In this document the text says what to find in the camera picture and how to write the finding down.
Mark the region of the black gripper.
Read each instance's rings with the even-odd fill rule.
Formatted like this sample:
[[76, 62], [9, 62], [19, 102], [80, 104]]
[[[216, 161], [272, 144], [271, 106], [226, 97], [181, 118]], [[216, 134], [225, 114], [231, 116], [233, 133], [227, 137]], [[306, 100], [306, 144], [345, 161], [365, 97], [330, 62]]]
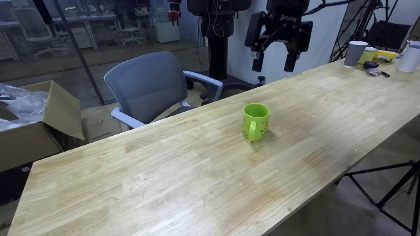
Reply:
[[260, 72], [264, 63], [264, 53], [273, 42], [286, 46], [288, 57], [284, 70], [293, 72], [301, 53], [309, 50], [313, 33], [313, 23], [301, 17], [258, 12], [251, 16], [244, 45], [252, 53], [252, 70]]

